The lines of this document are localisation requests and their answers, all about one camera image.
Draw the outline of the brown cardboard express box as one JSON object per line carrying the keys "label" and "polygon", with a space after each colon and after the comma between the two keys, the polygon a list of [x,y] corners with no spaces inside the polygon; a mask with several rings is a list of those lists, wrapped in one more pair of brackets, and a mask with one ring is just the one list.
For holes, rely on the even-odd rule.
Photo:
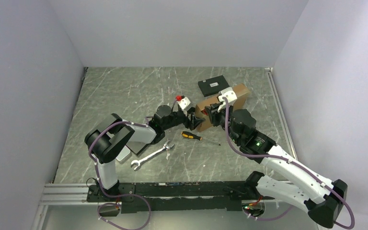
{"label": "brown cardboard express box", "polygon": [[[231,92],[223,94],[223,96],[228,96],[227,99],[228,99],[229,105],[233,107],[233,110],[242,109],[246,102],[246,99],[250,95],[251,95],[251,91],[243,83],[232,87]],[[206,106],[210,106],[211,104],[221,104],[223,101],[219,100],[220,97],[221,96],[218,93],[196,104],[195,116],[198,118],[205,119],[205,121],[196,128],[198,132],[203,132],[209,129],[210,127],[212,127],[212,124],[208,118],[208,115],[206,115],[203,111]]]}

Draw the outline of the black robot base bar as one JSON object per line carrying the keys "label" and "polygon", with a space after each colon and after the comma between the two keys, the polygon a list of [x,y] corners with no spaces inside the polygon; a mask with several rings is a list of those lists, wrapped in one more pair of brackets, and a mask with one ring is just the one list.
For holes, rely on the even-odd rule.
{"label": "black robot base bar", "polygon": [[120,183],[117,193],[104,195],[96,184],[89,185],[87,202],[118,202],[123,214],[141,211],[224,209],[241,211],[262,197],[243,181]]}

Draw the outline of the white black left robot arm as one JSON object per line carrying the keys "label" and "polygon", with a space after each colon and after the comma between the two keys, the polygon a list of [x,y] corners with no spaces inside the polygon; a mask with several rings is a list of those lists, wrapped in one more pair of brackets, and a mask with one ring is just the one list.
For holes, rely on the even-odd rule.
{"label": "white black left robot arm", "polygon": [[146,124],[127,121],[112,113],[84,138],[101,186],[100,196],[106,201],[117,198],[119,179],[115,162],[118,156],[130,153],[129,142],[139,142],[145,147],[154,145],[165,137],[167,129],[184,125],[194,130],[204,121],[204,118],[195,115],[194,107],[173,111],[170,106],[161,105]]}

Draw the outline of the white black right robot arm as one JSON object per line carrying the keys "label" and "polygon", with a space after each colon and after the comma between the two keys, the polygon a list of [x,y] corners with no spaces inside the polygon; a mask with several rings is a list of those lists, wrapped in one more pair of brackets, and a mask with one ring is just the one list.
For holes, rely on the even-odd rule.
{"label": "white black right robot arm", "polygon": [[251,199],[269,196],[297,207],[318,225],[331,229],[338,225],[351,230],[355,218],[346,202],[348,185],[331,180],[309,169],[287,154],[273,139],[256,129],[256,120],[246,109],[223,108],[223,103],[205,107],[211,124],[221,126],[229,146],[239,155],[266,166],[284,176],[285,183],[261,172],[245,180],[245,193]]}

